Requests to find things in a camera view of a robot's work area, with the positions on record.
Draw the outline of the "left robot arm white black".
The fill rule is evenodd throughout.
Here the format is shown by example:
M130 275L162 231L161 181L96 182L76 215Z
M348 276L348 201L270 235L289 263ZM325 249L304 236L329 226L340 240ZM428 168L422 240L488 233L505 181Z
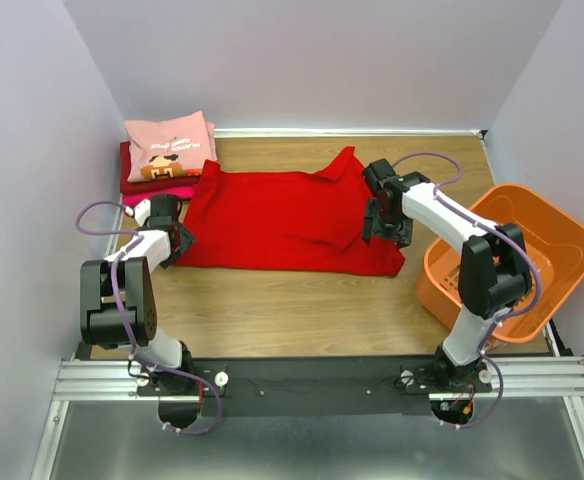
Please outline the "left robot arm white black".
M151 279L156 268L172 266L195 243L180 221L182 207L183 200L173 194L120 207L137 228L117 230L130 240L114 253L81 265L80 332L87 345L125 351L150 377L170 373L200 386L188 347L158 326Z

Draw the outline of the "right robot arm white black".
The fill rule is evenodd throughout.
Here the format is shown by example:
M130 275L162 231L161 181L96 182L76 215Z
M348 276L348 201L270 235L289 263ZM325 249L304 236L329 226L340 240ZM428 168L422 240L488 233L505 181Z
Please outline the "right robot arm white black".
M480 368L481 352L499 323L513 316L516 304L540 283L523 232L513 223L496 224L474 214L419 172L399 175L386 159L370 163L362 177L372 195L361 234L365 243L379 237L407 247L417 221L460 256L461 309L427 372L439 387L463 383Z

